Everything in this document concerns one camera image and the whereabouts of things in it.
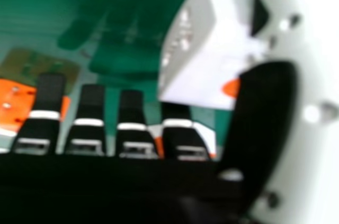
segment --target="green surface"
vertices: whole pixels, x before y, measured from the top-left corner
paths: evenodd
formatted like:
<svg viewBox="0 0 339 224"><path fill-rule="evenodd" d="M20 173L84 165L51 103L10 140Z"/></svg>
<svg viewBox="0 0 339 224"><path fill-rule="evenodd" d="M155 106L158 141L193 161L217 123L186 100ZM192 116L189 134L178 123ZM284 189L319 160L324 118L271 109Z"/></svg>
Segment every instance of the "green surface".
<svg viewBox="0 0 339 224"><path fill-rule="evenodd" d="M96 78L88 76L88 65L98 81L109 87L106 118L113 127L123 88L144 91L146 115L153 123L159 120L155 93L160 46L182 1L0 0L0 33L10 40L10 48L62 55L86 66L79 82L93 83ZM0 40L0 45L8 43ZM214 116L206 109L193 113L206 125L217 119L221 143L230 114L220 111Z"/></svg>

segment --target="orange circle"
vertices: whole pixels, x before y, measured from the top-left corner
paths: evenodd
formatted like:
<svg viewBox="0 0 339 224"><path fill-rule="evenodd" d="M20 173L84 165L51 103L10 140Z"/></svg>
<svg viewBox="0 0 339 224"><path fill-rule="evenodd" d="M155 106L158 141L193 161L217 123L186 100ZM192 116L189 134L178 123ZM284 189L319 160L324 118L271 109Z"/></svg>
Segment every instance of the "orange circle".
<svg viewBox="0 0 339 224"><path fill-rule="evenodd" d="M222 92L225 93L227 96L236 98L238 96L240 89L240 79L234 79L232 81L227 82L222 87Z"/></svg>

